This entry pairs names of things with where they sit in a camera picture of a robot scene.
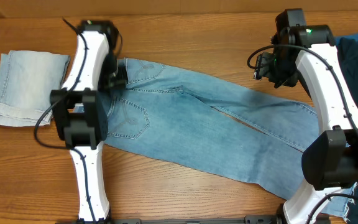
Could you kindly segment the medium blue denim jeans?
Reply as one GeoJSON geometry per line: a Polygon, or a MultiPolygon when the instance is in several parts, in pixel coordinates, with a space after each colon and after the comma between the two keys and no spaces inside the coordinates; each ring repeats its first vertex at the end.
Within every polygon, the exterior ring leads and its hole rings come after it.
{"type": "Polygon", "coordinates": [[[122,63],[126,88],[101,97],[114,218],[269,214],[295,193],[301,153],[318,137],[312,106],[161,63],[122,63]]]}

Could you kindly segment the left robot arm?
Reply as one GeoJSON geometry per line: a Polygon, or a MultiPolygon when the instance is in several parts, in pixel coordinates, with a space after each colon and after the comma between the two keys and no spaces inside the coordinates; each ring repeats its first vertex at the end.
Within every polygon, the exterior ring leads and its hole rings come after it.
{"type": "Polygon", "coordinates": [[[80,198],[76,222],[110,223],[102,167],[108,117],[101,94],[126,87],[126,69],[114,53],[121,35],[111,21],[81,21],[74,31],[78,45],[73,66],[62,88],[51,92],[50,103],[58,137],[75,167],[80,198]]]}

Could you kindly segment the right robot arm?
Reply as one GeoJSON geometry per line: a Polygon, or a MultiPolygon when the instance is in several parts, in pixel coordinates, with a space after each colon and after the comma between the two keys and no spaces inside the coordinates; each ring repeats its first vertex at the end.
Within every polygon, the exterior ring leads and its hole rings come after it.
{"type": "Polygon", "coordinates": [[[254,78],[275,87],[300,83],[318,114],[319,136],[304,151],[304,179],[275,215],[248,215],[246,223],[329,223],[322,209],[358,182],[358,108],[339,66],[327,25],[309,26],[302,9],[275,20],[271,44],[252,53],[254,78]]]}

